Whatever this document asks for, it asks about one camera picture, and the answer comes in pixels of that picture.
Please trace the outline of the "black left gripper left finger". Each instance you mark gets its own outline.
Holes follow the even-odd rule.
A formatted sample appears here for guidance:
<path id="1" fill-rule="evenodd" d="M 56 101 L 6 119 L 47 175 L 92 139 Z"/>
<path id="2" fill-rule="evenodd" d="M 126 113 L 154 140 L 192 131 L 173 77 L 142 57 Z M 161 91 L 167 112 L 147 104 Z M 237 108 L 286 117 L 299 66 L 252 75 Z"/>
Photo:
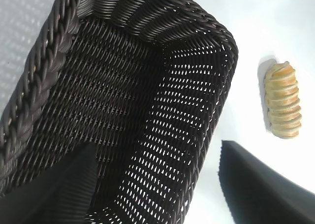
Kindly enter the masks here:
<path id="1" fill-rule="evenodd" d="M 96 146 L 83 143 L 0 200 L 2 224 L 82 224 L 97 182 Z"/>

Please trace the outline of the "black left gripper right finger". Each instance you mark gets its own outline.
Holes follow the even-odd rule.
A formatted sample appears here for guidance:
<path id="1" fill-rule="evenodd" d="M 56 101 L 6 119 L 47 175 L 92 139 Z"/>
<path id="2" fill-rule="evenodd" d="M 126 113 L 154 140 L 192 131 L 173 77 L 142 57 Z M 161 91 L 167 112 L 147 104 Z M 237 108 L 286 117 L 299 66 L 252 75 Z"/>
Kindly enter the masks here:
<path id="1" fill-rule="evenodd" d="M 315 195 L 235 141 L 222 141 L 220 186 L 236 224 L 313 224 Z"/>

